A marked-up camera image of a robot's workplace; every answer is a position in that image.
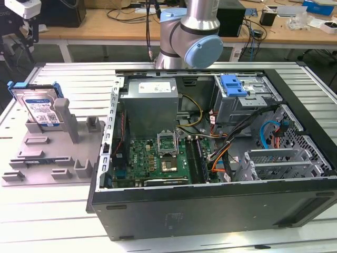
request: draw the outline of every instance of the chip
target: chip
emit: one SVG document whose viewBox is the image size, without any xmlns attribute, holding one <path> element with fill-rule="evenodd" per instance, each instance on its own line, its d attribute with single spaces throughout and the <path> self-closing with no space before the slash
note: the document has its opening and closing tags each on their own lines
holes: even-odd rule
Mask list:
<svg viewBox="0 0 337 253">
<path fill-rule="evenodd" d="M 162 172 L 175 172 L 177 171 L 177 158 L 163 157 L 161 159 Z"/>
</svg>

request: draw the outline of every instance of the black box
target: black box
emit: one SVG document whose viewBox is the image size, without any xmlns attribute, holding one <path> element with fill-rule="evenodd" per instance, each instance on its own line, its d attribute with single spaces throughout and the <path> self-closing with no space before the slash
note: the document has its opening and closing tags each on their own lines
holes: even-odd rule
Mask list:
<svg viewBox="0 0 337 253">
<path fill-rule="evenodd" d="M 64 0 L 75 5 L 76 0 Z M 78 0 L 76 8 L 69 8 L 60 0 L 42 0 L 40 24 L 47 26 L 79 27 L 86 15 L 84 0 Z"/>
<path fill-rule="evenodd" d="M 238 0 L 220 0 L 217 19 L 220 37 L 238 37 L 246 8 Z"/>
<path fill-rule="evenodd" d="M 265 26 L 272 26 L 276 15 L 276 12 L 263 11 L 260 18 L 260 24 Z"/>
</svg>

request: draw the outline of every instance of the blue cable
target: blue cable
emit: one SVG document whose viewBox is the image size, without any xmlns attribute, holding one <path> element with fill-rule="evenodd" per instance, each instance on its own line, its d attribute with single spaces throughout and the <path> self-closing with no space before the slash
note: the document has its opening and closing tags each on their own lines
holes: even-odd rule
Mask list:
<svg viewBox="0 0 337 253">
<path fill-rule="evenodd" d="M 265 140 L 265 138 L 264 138 L 263 132 L 264 132 L 265 126 L 268 125 L 269 123 L 273 123 L 273 124 L 278 125 L 278 126 L 281 125 L 281 124 L 279 124 L 279 123 L 276 122 L 276 121 L 268 120 L 267 122 L 265 122 L 265 123 L 261 126 L 261 128 L 260 128 L 260 138 L 261 138 L 261 142 L 262 142 L 262 144 L 263 144 L 263 146 L 264 146 L 265 149 L 268 149 L 268 144 L 267 144 L 267 142 L 266 142 L 266 140 Z"/>
</svg>

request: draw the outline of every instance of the green circuit board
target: green circuit board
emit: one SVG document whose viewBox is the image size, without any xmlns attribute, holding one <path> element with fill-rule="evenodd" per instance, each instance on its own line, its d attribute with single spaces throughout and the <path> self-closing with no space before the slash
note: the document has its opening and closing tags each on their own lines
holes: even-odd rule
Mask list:
<svg viewBox="0 0 337 253">
<path fill-rule="evenodd" d="M 172 147 L 170 140 L 161 142 L 161 148 Z M 177 170 L 172 172 L 162 172 L 162 159 L 158 153 L 157 140 L 134 140 L 130 145 L 130 167 L 127 177 L 139 178 L 190 178 L 189 165 L 187 164 L 184 140 L 178 145 L 176 155 Z"/>
<path fill-rule="evenodd" d="M 206 159 L 211 153 L 210 143 L 207 139 L 201 139 L 200 145 Z M 174 147 L 172 138 L 161 139 L 161 150 Z M 190 169 L 185 139 L 179 139 L 177 152 L 173 156 L 160 156 L 157 139 L 136 139 L 130 143 L 129 163 L 126 170 L 113 171 L 113 187 L 134 187 L 137 181 L 144 182 L 149 179 L 188 179 L 189 184 L 192 184 Z"/>
</svg>

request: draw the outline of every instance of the metal slotted table surface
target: metal slotted table surface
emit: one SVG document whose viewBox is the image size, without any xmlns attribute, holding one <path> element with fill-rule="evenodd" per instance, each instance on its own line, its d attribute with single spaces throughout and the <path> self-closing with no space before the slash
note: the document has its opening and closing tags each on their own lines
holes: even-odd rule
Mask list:
<svg viewBox="0 0 337 253">
<path fill-rule="evenodd" d="M 33 69 L 27 81 L 57 81 L 78 120 L 89 115 L 106 120 L 115 70 L 152 68 L 150 63 L 46 64 Z M 216 63 L 211 68 L 276 69 L 337 143 L 336 95 L 309 68 L 296 63 Z M 14 100 L 0 117 L 1 174 L 11 169 L 8 161 L 26 132 L 25 120 L 26 112 Z M 111 242 L 98 217 L 85 211 L 88 191 L 89 185 L 0 187 L 1 252 L 93 252 L 97 247 L 109 252 L 337 252 L 337 205 L 301 228 Z"/>
</svg>

